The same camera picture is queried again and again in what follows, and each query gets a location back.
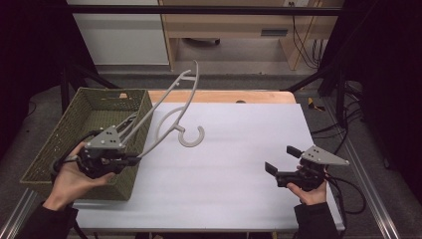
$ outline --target white table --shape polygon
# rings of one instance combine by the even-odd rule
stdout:
[[[146,146],[157,122],[182,104],[162,104],[154,113]],[[205,138],[183,147],[171,133],[140,162],[128,201],[78,201],[78,222],[97,231],[282,231],[298,228],[299,200],[277,187],[265,161],[295,171],[298,160],[286,146],[312,144],[300,105],[191,104],[183,120],[186,137],[197,127]],[[338,209],[328,189],[328,205],[338,230]]]

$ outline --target hand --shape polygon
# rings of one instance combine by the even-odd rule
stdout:
[[[70,156],[77,155],[84,146],[84,142],[80,143]],[[114,177],[113,172],[91,179],[79,171],[76,162],[66,162],[60,169],[53,190],[43,206],[55,211],[63,210],[66,205],[82,197],[92,188],[106,185],[112,177]]]
[[[326,181],[324,181],[317,189],[311,191],[303,191],[294,183],[288,183],[287,188],[296,195],[302,203],[311,206],[326,202]]]

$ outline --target sleeve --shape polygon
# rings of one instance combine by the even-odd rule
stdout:
[[[78,210],[66,207],[53,211],[40,204],[19,231],[16,239],[66,239],[75,225]]]
[[[328,204],[295,207],[299,224],[298,239],[338,239],[337,229]]]

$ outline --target basket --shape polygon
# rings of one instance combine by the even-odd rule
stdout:
[[[137,112],[140,121],[152,108],[146,90],[103,90],[80,88],[30,167],[21,184],[48,197],[52,190],[50,166],[80,138],[94,129],[118,125]],[[127,143],[125,151],[142,153],[152,117]],[[128,166],[105,186],[93,188],[81,199],[128,200],[138,166]]]

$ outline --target woven basket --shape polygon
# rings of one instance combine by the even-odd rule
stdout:
[[[135,121],[140,121],[151,108],[151,100],[146,90],[80,88],[20,182],[47,197],[52,190],[50,165],[84,134],[101,127],[118,125],[136,112]],[[151,118],[130,139],[125,151],[142,153]],[[82,199],[128,200],[136,174],[137,166],[126,167],[106,186],[92,189]]]

